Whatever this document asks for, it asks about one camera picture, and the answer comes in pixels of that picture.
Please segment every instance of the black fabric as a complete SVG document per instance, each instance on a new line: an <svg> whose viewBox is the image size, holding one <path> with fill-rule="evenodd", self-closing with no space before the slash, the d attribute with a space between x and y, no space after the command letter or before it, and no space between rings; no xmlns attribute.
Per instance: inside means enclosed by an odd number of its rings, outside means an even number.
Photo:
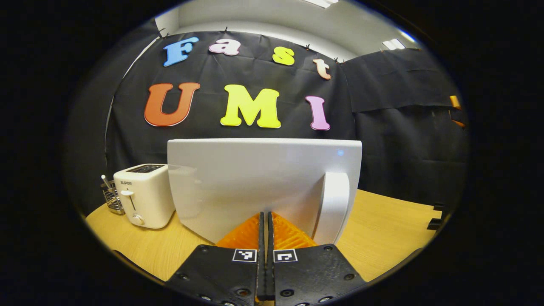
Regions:
<svg viewBox="0 0 544 306"><path fill-rule="evenodd" d="M100 176L107 171L104 133L112 96L157 32L151 20L128 33L96 63L76 91L63 139L63 176L70 200L85 215L104 203Z"/></svg>
<svg viewBox="0 0 544 306"><path fill-rule="evenodd" d="M469 134L461 96L424 51L375 52L342 64L363 146L359 189L448 211L465 183Z"/></svg>
<svg viewBox="0 0 544 306"><path fill-rule="evenodd" d="M169 44L193 36L188 58L164 67ZM212 53L208 47L218 39L234 39L241 43L239 54L227 56ZM274 48L283 46L294 51L295 63L286 66L272 59ZM330 80L321 78L314 58L329 65ZM115 94L107 131L109 174L141 163L167 163L166 143L176 138L326 138L355 139L355 122L348 99L348 89L339 64L314 51L281 39L238 32L196 32L169 36L153 44L134 63ZM158 83L174 87L166 94L163 112L173 112L178 105L180 83L200 84L196 90L188 116L184 121L167 127L148 124L144 109L149 97L148 88ZM264 88L280 93L277 98L277 117L280 128L262 128L256 122L248 126L222 126L228 92L225 86L239 84L246 87L252 99ZM310 127L312 112L306 96L325 100L324 112L331 128L317 131Z"/></svg>

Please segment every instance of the screw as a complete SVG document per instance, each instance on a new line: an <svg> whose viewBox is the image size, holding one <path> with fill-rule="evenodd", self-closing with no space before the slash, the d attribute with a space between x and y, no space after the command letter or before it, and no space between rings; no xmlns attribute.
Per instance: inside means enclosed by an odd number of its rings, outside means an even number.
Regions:
<svg viewBox="0 0 544 306"><path fill-rule="evenodd" d="M183 273L176 273L176 276L178 276L179 278L183 279L183 280L189 280L189 277Z"/></svg>
<svg viewBox="0 0 544 306"><path fill-rule="evenodd" d="M236 294L239 295L239 296L246 296L246 295L248 295L250 293L251 293L251 291L249 291L246 288L236 290Z"/></svg>
<svg viewBox="0 0 544 306"><path fill-rule="evenodd" d="M280 295L285 296L285 297L291 296L293 294L295 294L295 291L293 291L291 289L286 289L286 290L283 290L283 291L280 292Z"/></svg>

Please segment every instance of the table surface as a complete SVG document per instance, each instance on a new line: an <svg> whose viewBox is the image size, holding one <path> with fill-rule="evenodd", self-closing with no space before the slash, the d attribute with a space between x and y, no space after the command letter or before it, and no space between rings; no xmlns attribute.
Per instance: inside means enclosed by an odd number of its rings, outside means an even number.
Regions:
<svg viewBox="0 0 544 306"><path fill-rule="evenodd" d="M441 212L430 205L357 190L338 249L366 281L387 272L434 236L427 225ZM154 276L168 280L199 244L213 245L181 224L176 212L162 229L133 225L100 206L86 221L109 248Z"/></svg>

